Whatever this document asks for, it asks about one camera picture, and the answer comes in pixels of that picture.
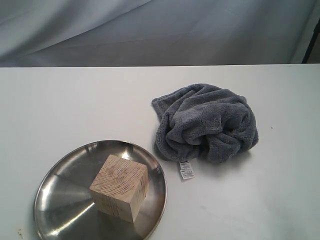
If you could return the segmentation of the grey fluffy towel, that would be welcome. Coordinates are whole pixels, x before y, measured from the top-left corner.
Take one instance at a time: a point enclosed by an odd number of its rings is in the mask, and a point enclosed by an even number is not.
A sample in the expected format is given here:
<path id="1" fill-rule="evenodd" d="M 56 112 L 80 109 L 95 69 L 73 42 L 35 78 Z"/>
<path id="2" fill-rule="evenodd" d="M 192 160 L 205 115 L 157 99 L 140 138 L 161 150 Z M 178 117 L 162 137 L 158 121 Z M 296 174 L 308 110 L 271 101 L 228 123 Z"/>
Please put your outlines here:
<path id="1" fill-rule="evenodd" d="M 225 163 L 259 141 L 246 98 L 229 89 L 192 84 L 153 99 L 151 106 L 159 120 L 154 147 L 166 161 Z"/>

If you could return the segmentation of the light wooden cube block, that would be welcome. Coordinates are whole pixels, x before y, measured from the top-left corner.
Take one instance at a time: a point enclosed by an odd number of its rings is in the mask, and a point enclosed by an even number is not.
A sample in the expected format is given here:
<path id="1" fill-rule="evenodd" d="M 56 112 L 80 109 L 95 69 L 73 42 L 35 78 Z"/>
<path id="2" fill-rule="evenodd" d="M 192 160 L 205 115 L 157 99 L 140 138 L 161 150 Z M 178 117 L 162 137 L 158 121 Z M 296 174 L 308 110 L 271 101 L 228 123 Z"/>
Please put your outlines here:
<path id="1" fill-rule="evenodd" d="M 149 190 L 148 168 L 110 154 L 89 190 L 98 211 L 134 223 Z"/>

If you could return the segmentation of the round stainless steel plate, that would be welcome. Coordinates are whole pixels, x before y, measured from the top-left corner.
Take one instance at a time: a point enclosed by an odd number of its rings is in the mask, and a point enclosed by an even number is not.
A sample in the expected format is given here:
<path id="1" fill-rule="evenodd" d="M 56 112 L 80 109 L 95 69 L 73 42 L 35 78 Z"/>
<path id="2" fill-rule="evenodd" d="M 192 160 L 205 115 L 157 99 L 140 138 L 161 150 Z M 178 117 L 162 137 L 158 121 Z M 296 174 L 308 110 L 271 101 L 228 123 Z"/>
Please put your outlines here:
<path id="1" fill-rule="evenodd" d="M 147 166 L 149 190 L 134 223 L 95 208 L 89 187 L 109 155 Z M 45 175 L 34 199 L 34 226 L 42 240 L 146 240 L 166 201 L 165 174 L 151 153 L 133 143 L 100 140 L 68 153 Z"/>

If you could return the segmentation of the grey backdrop curtain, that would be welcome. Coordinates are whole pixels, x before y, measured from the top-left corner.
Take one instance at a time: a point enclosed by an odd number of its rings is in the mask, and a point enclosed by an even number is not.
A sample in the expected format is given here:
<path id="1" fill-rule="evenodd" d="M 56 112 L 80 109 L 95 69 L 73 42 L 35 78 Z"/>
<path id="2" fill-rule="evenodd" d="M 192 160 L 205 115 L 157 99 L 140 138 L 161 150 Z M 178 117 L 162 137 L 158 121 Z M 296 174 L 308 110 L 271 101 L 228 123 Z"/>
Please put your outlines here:
<path id="1" fill-rule="evenodd" d="M 3 0 L 2 67 L 299 63 L 317 0 Z"/>

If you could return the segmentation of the black stand pole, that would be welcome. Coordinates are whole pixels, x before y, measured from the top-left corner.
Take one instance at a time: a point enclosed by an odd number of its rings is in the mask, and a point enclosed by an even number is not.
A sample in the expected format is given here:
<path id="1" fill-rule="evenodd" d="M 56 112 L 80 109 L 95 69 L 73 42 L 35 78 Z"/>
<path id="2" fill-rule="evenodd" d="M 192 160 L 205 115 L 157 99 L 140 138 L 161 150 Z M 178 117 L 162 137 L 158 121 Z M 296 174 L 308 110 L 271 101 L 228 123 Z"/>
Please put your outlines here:
<path id="1" fill-rule="evenodd" d="M 313 30 L 312 37 L 311 37 L 311 39 L 309 41 L 308 47 L 306 49 L 306 52 L 305 52 L 304 57 L 303 57 L 302 62 L 301 62 L 302 64 L 306 64 L 308 62 L 309 57 L 310 57 L 310 55 L 312 53 L 312 50 L 313 50 L 313 48 L 315 46 L 315 43 L 316 43 L 316 40 L 318 38 L 318 34 L 319 33 L 320 33 L 320 21 L 317 22 L 317 24 L 316 24 L 316 26 L 315 26 L 315 28 Z"/>

